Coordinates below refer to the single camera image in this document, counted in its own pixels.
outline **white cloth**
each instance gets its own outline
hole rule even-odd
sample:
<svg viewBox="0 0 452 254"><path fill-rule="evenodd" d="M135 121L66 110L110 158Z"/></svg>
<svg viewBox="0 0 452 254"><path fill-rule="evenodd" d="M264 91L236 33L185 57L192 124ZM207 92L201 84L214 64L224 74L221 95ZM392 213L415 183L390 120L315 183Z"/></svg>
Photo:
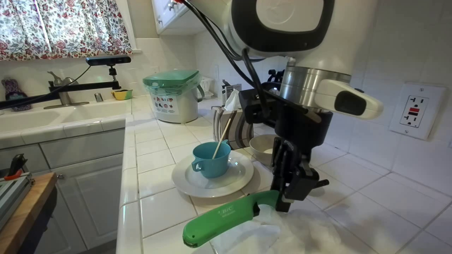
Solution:
<svg viewBox="0 0 452 254"><path fill-rule="evenodd" d="M341 239L323 212L276 212L259 205L260 214L211 240L218 254L346 254Z"/></svg>
<svg viewBox="0 0 452 254"><path fill-rule="evenodd" d="M241 106L240 106L240 99L239 99L239 91L234 89L231 92L231 95L226 100L224 108L227 111L238 110L238 109L241 108Z"/></svg>

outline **green lid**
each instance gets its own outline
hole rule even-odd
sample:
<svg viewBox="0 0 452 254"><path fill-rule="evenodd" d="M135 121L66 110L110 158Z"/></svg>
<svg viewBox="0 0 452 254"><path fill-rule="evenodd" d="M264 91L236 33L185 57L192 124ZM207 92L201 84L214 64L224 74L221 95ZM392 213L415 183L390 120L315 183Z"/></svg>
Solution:
<svg viewBox="0 0 452 254"><path fill-rule="evenodd" d="M156 95L180 95L195 88L201 81L198 70L172 70L143 79L144 87Z"/></svg>

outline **camera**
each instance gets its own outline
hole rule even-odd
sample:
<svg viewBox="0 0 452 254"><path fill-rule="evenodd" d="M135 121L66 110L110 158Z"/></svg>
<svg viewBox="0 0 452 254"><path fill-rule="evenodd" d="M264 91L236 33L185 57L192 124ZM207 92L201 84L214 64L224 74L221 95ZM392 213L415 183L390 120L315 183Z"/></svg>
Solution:
<svg viewBox="0 0 452 254"><path fill-rule="evenodd" d="M90 66L107 65L114 66L121 63L130 63L132 60L127 55L120 56L93 56L87 57L86 63Z"/></svg>

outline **white plate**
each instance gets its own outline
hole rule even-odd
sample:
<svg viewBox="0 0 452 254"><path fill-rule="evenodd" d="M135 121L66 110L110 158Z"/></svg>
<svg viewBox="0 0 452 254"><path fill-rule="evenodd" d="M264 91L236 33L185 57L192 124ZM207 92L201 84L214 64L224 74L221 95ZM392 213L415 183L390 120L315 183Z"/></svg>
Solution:
<svg viewBox="0 0 452 254"><path fill-rule="evenodd" d="M217 178L207 179L201 172L192 169L193 155L185 157L173 169L171 178L178 190L199 198L216 198L242 189L253 177L254 167L243 154L231 151L229 168Z"/></svg>

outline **floral curtain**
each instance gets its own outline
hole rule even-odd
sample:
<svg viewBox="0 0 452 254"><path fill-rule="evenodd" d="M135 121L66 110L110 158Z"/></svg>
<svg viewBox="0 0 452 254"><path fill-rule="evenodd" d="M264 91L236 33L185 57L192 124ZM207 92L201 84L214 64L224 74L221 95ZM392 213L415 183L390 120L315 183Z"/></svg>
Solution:
<svg viewBox="0 0 452 254"><path fill-rule="evenodd" d="M132 53L115 0L0 0L0 3L0 60ZM12 32L18 28L19 34ZM23 41L21 50L15 40Z"/></svg>

